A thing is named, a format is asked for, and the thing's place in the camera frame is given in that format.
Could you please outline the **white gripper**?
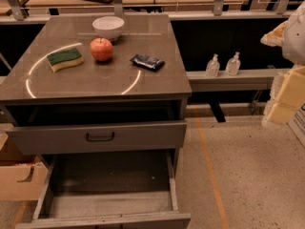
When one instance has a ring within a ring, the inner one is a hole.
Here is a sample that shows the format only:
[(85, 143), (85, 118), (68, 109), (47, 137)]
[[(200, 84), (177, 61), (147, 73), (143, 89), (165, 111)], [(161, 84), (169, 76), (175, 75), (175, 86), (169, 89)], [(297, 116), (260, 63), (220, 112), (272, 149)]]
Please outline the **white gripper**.
[(277, 127), (287, 124), (305, 103), (305, 1), (282, 22), (260, 39), (263, 45), (281, 47), (283, 57), (294, 64), (286, 73), (274, 77), (270, 100), (261, 124)]

